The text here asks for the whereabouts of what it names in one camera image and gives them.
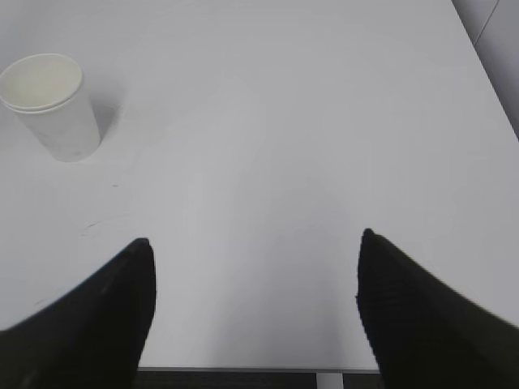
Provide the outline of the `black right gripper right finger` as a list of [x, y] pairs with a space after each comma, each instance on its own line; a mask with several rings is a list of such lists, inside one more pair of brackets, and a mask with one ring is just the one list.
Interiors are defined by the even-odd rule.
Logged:
[[518, 329], [365, 229], [356, 302], [387, 388], [516, 388]]

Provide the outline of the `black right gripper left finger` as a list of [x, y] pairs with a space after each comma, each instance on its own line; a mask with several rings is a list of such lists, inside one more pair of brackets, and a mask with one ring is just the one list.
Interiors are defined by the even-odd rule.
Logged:
[[69, 293], [1, 332], [3, 388], [130, 388], [156, 309], [138, 238]]

